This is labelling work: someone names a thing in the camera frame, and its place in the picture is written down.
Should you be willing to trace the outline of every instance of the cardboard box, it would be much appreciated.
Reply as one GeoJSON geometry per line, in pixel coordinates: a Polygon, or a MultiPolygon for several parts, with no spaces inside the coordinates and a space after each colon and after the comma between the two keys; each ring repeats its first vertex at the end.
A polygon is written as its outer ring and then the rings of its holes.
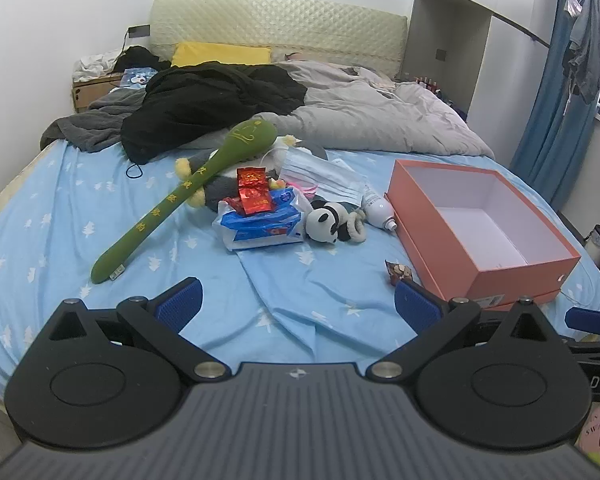
{"type": "Polygon", "coordinates": [[[107,95],[120,85],[122,74],[111,74],[85,82],[74,82],[72,97],[77,113],[85,111],[96,99],[107,95]]]}
{"type": "Polygon", "coordinates": [[[396,160],[387,198],[425,288],[483,308],[552,300],[580,259],[532,202],[493,170],[396,160]]]}

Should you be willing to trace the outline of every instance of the light blue bed sheet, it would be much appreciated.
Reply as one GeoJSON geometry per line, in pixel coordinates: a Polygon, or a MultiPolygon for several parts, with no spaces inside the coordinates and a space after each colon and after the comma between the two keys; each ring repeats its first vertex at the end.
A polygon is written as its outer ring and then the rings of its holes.
{"type": "MultiPolygon", "coordinates": [[[[312,241],[231,253],[211,228],[214,214],[181,206],[134,253],[114,282],[90,283],[103,251],[178,183],[179,154],[125,176],[120,144],[83,153],[57,141],[0,214],[0,395],[16,364],[63,298],[112,308],[155,297],[187,276],[204,289],[186,339],[237,370],[240,362],[356,362],[361,371],[414,337],[396,314],[384,260],[409,264],[395,235],[371,226],[360,245],[312,241]]],[[[544,310],[558,332],[574,304],[600,310],[600,272],[549,206],[485,157],[330,152],[386,190],[394,160],[416,158],[499,170],[580,249],[583,258],[544,310]]]]}

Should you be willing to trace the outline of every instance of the red packet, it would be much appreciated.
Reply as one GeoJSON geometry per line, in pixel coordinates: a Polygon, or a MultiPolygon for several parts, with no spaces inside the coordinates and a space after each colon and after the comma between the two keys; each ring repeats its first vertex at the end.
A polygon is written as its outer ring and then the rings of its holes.
{"type": "Polygon", "coordinates": [[[238,215],[241,215],[241,216],[247,215],[247,213],[244,212],[244,208],[242,207],[242,202],[240,202],[239,196],[237,196],[235,198],[228,196],[226,198],[223,198],[222,200],[224,200],[225,202],[228,203],[228,205],[233,207],[235,209],[235,212],[238,213],[238,215]]]}
{"type": "Polygon", "coordinates": [[[247,215],[273,210],[265,168],[238,168],[238,192],[247,215]]]}

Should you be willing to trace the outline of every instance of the panda plush toy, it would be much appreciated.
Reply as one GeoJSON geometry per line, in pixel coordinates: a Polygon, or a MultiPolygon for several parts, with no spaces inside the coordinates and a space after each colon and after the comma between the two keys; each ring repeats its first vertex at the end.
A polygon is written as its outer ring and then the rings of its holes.
{"type": "Polygon", "coordinates": [[[365,214],[360,209],[350,213],[342,204],[324,200],[314,200],[311,206],[314,210],[307,215],[304,225],[311,240],[332,244],[336,240],[353,240],[357,243],[366,240],[366,230],[362,223],[365,214]]]}

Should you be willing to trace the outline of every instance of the headboard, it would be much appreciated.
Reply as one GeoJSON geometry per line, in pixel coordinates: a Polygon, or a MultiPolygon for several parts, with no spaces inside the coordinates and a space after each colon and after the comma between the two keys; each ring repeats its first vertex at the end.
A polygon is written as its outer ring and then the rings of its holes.
{"type": "Polygon", "coordinates": [[[272,47],[272,60],[302,52],[311,59],[360,64],[394,76],[407,18],[321,0],[154,0],[151,49],[171,59],[181,41],[272,47]]]}

